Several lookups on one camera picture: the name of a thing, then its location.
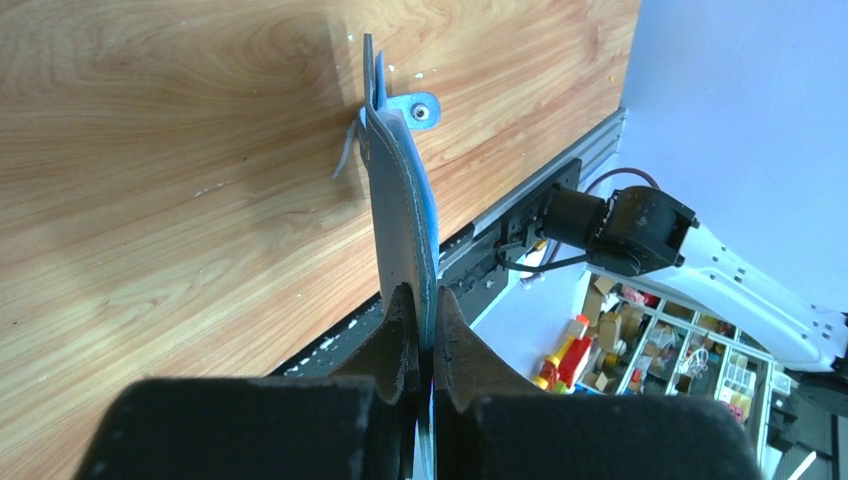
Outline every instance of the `wooden board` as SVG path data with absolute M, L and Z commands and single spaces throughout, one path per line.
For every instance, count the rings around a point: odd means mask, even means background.
M 378 289 L 367 177 L 331 174 L 362 34 L 441 236 L 613 112 L 634 0 L 0 5 L 0 472 L 66 478 L 153 375 L 262 375 Z

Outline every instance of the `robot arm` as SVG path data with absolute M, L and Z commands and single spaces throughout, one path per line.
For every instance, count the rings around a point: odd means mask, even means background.
M 805 301 L 756 269 L 664 192 L 630 187 L 604 201 L 558 190 L 542 229 L 586 250 L 596 269 L 700 303 L 751 335 L 786 368 L 844 378 L 845 315 Z
M 690 227 L 680 267 L 645 274 L 733 322 L 786 368 L 831 372 L 845 356 L 842 313 L 813 305 L 731 252 L 705 226 Z

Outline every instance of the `white wall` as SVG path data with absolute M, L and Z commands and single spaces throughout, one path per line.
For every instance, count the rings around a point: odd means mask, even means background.
M 841 311 L 846 22 L 836 0 L 645 0 L 620 150 L 744 258 Z
M 613 155 L 595 174 L 581 182 L 586 188 L 602 173 L 619 165 Z M 638 183 L 638 177 L 627 178 L 624 184 Z M 612 194 L 613 182 L 605 182 L 595 191 L 600 196 Z M 559 260 L 584 252 L 563 245 Z M 560 347 L 568 322 L 583 310 L 583 300 L 589 286 L 586 264 L 572 265 L 545 274 L 544 282 L 536 282 L 529 290 L 514 286 L 494 304 L 474 326 L 474 331 L 515 371 L 527 378 L 539 373 L 542 359 Z

